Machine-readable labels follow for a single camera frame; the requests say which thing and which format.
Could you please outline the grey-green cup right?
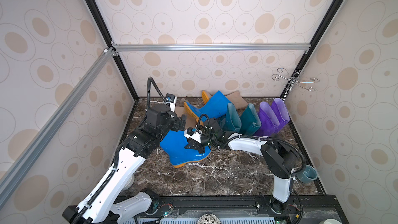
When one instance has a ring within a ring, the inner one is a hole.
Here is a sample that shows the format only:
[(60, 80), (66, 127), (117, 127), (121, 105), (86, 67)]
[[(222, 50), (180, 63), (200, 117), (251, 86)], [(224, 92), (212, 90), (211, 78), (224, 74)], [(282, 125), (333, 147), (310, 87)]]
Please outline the grey-green cup right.
[(303, 172), (297, 173), (296, 175), (296, 179), (305, 184), (312, 183), (317, 178), (318, 173), (316, 169), (309, 165), (305, 167), (305, 170)]

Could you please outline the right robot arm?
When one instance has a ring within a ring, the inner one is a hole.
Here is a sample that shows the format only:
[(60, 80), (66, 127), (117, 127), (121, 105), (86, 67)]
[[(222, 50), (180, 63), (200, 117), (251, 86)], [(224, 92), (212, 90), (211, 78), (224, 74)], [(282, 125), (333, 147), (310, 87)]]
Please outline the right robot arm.
[(293, 192), (293, 179), (306, 169), (304, 155), (285, 140), (270, 136), (249, 136), (231, 131), (223, 131), (218, 124), (198, 125), (184, 131), (188, 145), (203, 153), (205, 147), (216, 149), (241, 150), (255, 153), (264, 158), (268, 169), (274, 175), (271, 203), (286, 204)]

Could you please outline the blue boot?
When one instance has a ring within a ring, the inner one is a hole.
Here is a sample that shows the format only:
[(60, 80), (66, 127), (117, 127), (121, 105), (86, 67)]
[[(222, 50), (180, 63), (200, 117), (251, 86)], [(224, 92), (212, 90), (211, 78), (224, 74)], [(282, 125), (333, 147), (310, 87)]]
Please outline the blue boot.
[(199, 153), (195, 149), (186, 149), (187, 145), (188, 141), (183, 131), (170, 131), (160, 143), (160, 147), (168, 154), (175, 168), (183, 167), (186, 163), (202, 161), (211, 153), (209, 147), (204, 149), (204, 153)]
[(209, 118), (224, 116), (227, 113), (228, 104), (231, 103), (220, 91), (217, 91), (213, 96), (210, 96), (206, 91), (202, 91), (202, 100), (205, 104), (201, 108), (196, 108), (189, 102), (184, 102), (186, 113), (196, 121), (199, 121), (202, 114)]

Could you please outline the diagonal aluminium rail left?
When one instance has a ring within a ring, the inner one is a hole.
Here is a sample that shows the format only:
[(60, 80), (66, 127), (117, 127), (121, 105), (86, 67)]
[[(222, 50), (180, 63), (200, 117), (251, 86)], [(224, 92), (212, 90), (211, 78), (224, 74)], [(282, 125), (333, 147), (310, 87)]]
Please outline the diagonal aluminium rail left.
[(54, 112), (51, 118), (34, 137), (31, 144), (12, 165), (8, 173), (5, 175), (5, 178), (1, 181), (1, 208), (3, 208), (7, 203), (16, 188), (22, 182), (23, 178), (59, 130), (65, 119), (77, 105), (83, 94), (91, 86), (94, 79), (96, 79), (106, 62), (113, 57), (115, 51), (116, 49), (114, 47), (108, 47), (101, 56), (99, 56), (76, 87), (73, 88), (61, 106)]

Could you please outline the beige boot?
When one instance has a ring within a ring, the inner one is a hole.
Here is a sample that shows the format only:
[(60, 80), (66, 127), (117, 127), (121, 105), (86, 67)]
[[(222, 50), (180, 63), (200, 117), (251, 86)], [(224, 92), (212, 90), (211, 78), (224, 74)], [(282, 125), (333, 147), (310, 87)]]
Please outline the beige boot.
[[(202, 100), (206, 104), (214, 95), (207, 91), (202, 91)], [(234, 104), (237, 110), (245, 109), (248, 106), (248, 102), (240, 95), (239, 91), (234, 91), (226, 95), (226, 98)]]
[(185, 108), (184, 108), (184, 107), (176, 106), (176, 107), (175, 107), (175, 113), (177, 114), (177, 116), (178, 116), (180, 119), (184, 119), (184, 120), (187, 119), (187, 114), (186, 114), (186, 111), (185, 111)]

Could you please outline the horizontal aluminium rail back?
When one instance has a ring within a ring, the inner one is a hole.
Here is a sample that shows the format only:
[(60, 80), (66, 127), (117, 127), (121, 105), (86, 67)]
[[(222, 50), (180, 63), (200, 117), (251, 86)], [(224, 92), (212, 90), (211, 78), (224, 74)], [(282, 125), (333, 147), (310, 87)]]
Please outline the horizontal aluminium rail back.
[(117, 52), (155, 52), (155, 51), (270, 51), (270, 50), (309, 50), (309, 43), (271, 43), (271, 44), (157, 44), (122, 45), (116, 44)]

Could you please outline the purple boot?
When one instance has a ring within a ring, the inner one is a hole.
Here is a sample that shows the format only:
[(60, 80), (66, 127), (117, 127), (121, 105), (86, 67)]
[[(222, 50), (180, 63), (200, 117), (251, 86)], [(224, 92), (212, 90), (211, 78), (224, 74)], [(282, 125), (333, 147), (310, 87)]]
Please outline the purple boot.
[(261, 122), (260, 128), (255, 132), (254, 136), (270, 136), (276, 133), (280, 122), (267, 102), (261, 102), (258, 111), (258, 116)]
[(275, 98), (273, 100), (271, 109), (279, 121), (279, 126), (275, 130), (275, 132), (278, 133), (285, 125), (290, 122), (290, 116), (284, 101), (280, 98)]

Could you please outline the white round bowl left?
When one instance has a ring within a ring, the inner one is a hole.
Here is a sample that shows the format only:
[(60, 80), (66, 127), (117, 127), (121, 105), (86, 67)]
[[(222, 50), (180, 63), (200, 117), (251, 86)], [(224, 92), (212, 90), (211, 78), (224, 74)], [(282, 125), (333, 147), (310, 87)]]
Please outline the white round bowl left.
[(135, 176), (134, 174), (130, 176), (130, 178), (127, 180), (126, 184), (124, 185), (122, 191), (128, 190), (134, 183)]

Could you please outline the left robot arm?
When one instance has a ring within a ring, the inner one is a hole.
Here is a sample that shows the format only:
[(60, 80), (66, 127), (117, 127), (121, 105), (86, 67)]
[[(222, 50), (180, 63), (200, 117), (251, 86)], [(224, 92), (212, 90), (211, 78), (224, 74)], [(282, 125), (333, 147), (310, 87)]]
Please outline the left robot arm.
[(114, 162), (100, 182), (78, 205), (68, 206), (62, 216), (70, 224), (122, 224), (137, 214), (156, 208), (151, 191), (116, 203), (135, 171), (159, 147), (170, 131), (182, 131), (186, 117), (178, 117), (175, 104), (149, 106), (143, 122), (117, 148)]

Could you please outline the black base frame front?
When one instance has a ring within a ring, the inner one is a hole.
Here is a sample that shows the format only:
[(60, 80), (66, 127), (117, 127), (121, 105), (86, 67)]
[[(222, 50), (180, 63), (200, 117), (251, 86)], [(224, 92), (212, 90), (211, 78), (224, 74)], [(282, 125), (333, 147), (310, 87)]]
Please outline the black base frame front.
[(342, 223), (348, 223), (336, 196), (319, 195), (291, 196), (279, 210), (273, 207), (271, 196), (169, 196), (161, 197), (145, 189), (134, 197), (101, 197), (89, 195), (79, 205), (67, 207), (63, 217), (70, 223), (90, 224), (107, 222), (113, 215), (117, 221), (125, 222), (144, 214), (162, 217), (166, 208), (172, 207), (180, 213), (187, 211), (249, 211), (260, 215), (290, 219), (292, 223), (303, 222), (305, 216), (315, 210), (336, 210)]

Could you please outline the teal boot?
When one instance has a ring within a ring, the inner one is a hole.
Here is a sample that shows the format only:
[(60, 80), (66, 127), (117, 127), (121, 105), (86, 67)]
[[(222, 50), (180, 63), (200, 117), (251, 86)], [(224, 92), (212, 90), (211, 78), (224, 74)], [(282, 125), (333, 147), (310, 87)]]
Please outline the teal boot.
[(227, 104), (227, 112), (218, 119), (218, 123), (223, 131), (238, 133), (242, 123), (239, 114), (233, 103)]
[(252, 136), (261, 127), (261, 120), (256, 112), (255, 106), (251, 103), (245, 108), (240, 116), (241, 129), (239, 131), (242, 135)]

